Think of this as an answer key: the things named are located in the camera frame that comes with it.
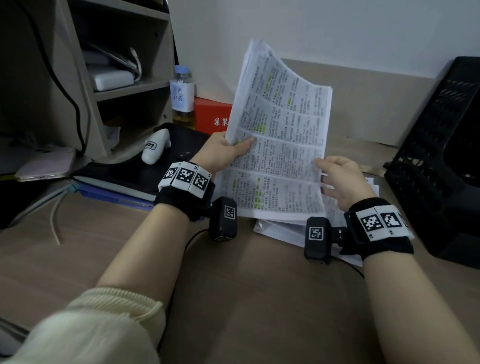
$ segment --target red box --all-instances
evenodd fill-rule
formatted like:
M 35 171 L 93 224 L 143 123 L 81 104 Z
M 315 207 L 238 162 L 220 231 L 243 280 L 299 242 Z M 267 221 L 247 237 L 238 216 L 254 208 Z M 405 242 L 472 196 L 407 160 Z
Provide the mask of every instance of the red box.
M 195 130 L 212 135 L 216 132 L 224 132 L 228 127 L 228 119 L 232 105 L 195 98 Z

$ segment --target blue bottle cap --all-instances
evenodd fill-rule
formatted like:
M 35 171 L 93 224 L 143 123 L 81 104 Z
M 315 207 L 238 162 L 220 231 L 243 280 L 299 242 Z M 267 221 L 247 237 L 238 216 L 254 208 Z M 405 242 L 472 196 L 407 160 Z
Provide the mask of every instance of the blue bottle cap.
M 188 73 L 188 72 L 189 72 L 189 69 L 187 66 L 179 66 L 179 65 L 175 66 L 175 73 Z

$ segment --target cream sleeve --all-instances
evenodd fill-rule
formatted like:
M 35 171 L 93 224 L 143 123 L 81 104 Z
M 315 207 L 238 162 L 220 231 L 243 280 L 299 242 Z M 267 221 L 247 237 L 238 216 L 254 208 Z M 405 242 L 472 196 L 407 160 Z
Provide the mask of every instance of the cream sleeve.
M 7 363 L 157 364 L 164 329 L 161 302 L 93 288 L 40 322 Z

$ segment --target wooden shelf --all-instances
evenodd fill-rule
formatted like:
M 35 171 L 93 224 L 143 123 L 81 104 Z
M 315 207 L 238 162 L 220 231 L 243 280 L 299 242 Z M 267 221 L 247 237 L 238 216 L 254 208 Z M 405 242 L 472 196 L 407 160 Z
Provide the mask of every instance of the wooden shelf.
M 122 10 L 124 12 L 131 12 L 138 15 L 149 16 L 151 18 L 161 19 L 170 21 L 170 15 L 159 12 L 157 10 L 145 8 L 140 5 L 132 4 L 130 2 L 122 1 L 122 0 L 82 0 L 85 2 L 91 2 L 92 4 L 98 4 L 102 6 L 106 6 L 112 9 Z
M 131 86 L 116 88 L 114 90 L 95 92 L 95 101 L 109 100 L 111 98 L 138 94 L 140 92 L 156 90 L 158 88 L 168 87 L 169 80 L 145 79 L 135 82 Z

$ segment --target black cable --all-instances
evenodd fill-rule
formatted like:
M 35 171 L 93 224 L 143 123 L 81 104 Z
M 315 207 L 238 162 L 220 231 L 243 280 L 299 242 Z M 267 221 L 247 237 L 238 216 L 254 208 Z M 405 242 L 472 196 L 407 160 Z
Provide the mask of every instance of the black cable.
M 185 244 L 185 249 L 183 250 L 183 253 L 187 251 L 188 246 L 190 243 L 202 232 L 208 231 L 208 229 L 203 229 L 200 231 L 197 231 Z M 163 329 L 163 334 L 162 338 L 160 339 L 160 342 L 158 343 L 156 347 L 156 351 L 160 352 L 160 348 L 162 347 L 163 339 L 165 338 L 165 333 L 167 332 L 167 325 L 168 325 L 168 319 L 170 318 L 170 312 L 172 311 L 172 305 L 173 305 L 173 298 L 175 297 L 175 289 L 177 288 L 177 284 L 175 283 L 175 286 L 173 287 L 172 295 L 170 296 L 170 302 L 168 303 L 167 310 L 165 311 L 165 328 Z
M 332 258 L 333 258 L 333 259 L 336 259 L 336 260 L 338 260 L 338 261 L 340 261 L 340 262 L 342 262 L 342 263 L 345 263 L 346 265 L 348 265 L 349 267 L 351 267 L 352 269 L 354 269 L 358 274 L 360 274 L 363 279 L 365 279 L 365 276 L 363 275 L 363 273 L 360 272 L 360 271 L 357 269 L 357 267 L 354 266 L 353 264 L 350 264 L 349 262 L 346 262 L 345 260 L 340 259 L 340 258 L 338 258 L 338 257 L 336 257 L 336 256 L 333 256 Z
M 84 137 L 82 135 L 82 129 L 80 127 L 80 108 L 78 107 L 77 103 L 75 100 L 67 93 L 67 91 L 63 88 L 62 84 L 60 83 L 59 79 L 57 78 L 57 75 L 53 71 L 52 65 L 50 64 L 50 60 L 48 59 L 47 52 L 45 51 L 45 45 L 43 43 L 42 36 L 40 35 L 40 30 L 38 29 L 38 25 L 35 22 L 35 19 L 33 16 L 30 14 L 30 12 L 26 9 L 26 7 L 23 6 L 23 4 L 19 0 L 13 0 L 18 7 L 23 11 L 23 13 L 26 15 L 28 22 L 30 23 L 30 27 L 32 28 L 32 32 L 35 36 L 36 44 L 38 46 L 38 50 L 40 51 L 40 54 L 42 56 L 42 61 L 45 64 L 45 67 L 47 68 L 48 73 L 50 74 L 50 77 L 52 78 L 53 82 L 57 85 L 59 90 L 62 92 L 62 94 L 65 96 L 67 100 L 70 101 L 70 103 L 73 105 L 75 108 L 75 119 L 76 119 L 76 124 L 77 124 L 77 134 L 78 134 L 78 139 L 80 139 L 80 144 L 82 148 L 78 152 L 78 156 L 81 157 L 85 154 L 86 150 L 86 144 Z

